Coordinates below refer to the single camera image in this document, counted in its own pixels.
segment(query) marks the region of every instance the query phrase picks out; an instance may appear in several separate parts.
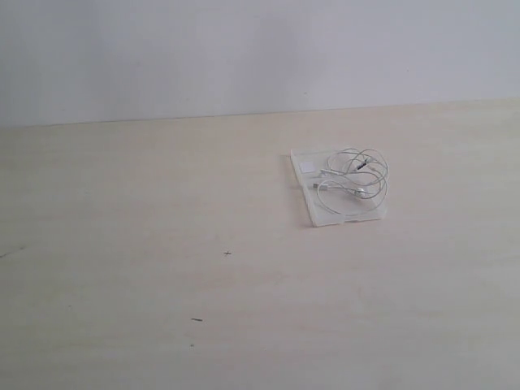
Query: scratch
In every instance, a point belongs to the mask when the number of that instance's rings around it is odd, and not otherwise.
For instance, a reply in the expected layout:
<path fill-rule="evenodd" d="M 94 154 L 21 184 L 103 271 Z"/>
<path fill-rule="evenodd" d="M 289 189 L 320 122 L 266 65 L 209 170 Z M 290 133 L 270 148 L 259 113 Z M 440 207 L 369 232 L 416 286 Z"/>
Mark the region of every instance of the scratch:
<path fill-rule="evenodd" d="M 20 250 L 24 250 L 24 249 L 25 249 L 25 245 L 20 246 L 17 250 L 13 250 L 12 252 L 5 252 L 4 254 L 0 254 L 0 258 L 9 256 L 10 254 L 15 254 L 16 252 L 19 252 Z"/>

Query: table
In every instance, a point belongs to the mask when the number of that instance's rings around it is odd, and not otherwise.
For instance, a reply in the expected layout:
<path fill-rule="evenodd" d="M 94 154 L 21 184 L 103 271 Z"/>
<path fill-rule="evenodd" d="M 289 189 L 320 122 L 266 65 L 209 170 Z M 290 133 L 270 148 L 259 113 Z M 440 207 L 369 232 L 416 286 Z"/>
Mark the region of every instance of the table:
<path fill-rule="evenodd" d="M 0 131 L 0 388 L 513 389 L 520 99 Z M 381 150 L 311 227 L 290 149 Z"/>

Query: transparent plastic box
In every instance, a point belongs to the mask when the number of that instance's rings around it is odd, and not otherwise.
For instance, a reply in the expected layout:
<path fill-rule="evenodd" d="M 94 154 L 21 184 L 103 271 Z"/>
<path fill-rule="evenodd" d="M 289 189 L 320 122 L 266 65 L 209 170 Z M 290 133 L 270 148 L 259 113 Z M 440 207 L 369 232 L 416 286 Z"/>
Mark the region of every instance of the transparent plastic box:
<path fill-rule="evenodd" d="M 340 210 L 340 213 L 328 210 L 319 200 L 317 185 L 331 178 L 327 176 L 327 173 L 322 172 L 322 170 L 327 170 L 327 160 L 333 154 L 345 149 L 347 148 L 291 150 L 292 166 L 305 196 L 310 219 L 316 227 L 382 219 L 386 215 L 384 193 L 372 199 L 359 199 L 345 191 L 320 191 L 320 196 L 326 204 L 334 210 Z"/>

